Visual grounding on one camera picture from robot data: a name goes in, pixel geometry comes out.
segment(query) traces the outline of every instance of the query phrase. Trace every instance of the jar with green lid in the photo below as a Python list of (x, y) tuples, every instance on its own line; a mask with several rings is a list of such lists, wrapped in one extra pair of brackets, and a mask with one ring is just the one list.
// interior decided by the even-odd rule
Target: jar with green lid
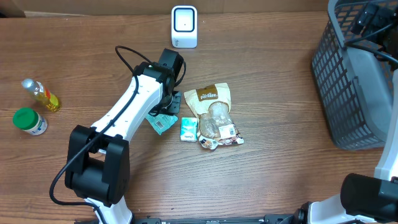
[(12, 118), (14, 125), (31, 135), (39, 135), (47, 129), (47, 121), (30, 108), (17, 110)]

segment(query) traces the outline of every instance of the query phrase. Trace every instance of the bottle cap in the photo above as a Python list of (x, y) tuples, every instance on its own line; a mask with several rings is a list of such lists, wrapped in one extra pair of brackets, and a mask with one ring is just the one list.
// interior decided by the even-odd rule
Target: bottle cap
[(30, 78), (27, 78), (24, 81), (22, 81), (22, 86), (29, 91), (35, 90), (35, 82)]
[(29, 130), (39, 121), (39, 115), (30, 108), (21, 108), (15, 112), (12, 122), (17, 128)]

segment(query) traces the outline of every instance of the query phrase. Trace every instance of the gray plastic bin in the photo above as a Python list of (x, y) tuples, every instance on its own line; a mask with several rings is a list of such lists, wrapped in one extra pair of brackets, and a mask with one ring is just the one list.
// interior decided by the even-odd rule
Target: gray plastic bin
[[(369, 1), (330, 0), (329, 21), (312, 58), (315, 79), (332, 141), (342, 149), (382, 147), (392, 111), (392, 72), (373, 54), (344, 48), (355, 39), (351, 32)], [(371, 1), (395, 9), (395, 1)], [(363, 40), (357, 44), (379, 49)]]

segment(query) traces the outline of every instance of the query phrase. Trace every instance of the green lid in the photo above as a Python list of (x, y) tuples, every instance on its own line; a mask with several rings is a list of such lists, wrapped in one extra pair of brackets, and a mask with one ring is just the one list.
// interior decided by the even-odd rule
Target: green lid
[(39, 120), (38, 114), (30, 108), (21, 108), (15, 112), (12, 122), (17, 128), (29, 130), (33, 128)]

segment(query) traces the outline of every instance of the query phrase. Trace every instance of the brown label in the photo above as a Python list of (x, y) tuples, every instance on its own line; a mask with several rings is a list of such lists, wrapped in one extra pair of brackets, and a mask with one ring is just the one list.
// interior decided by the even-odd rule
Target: brown label
[(197, 89), (197, 95), (199, 101), (203, 100), (217, 100), (218, 99), (218, 92), (216, 85), (206, 86), (202, 89)]

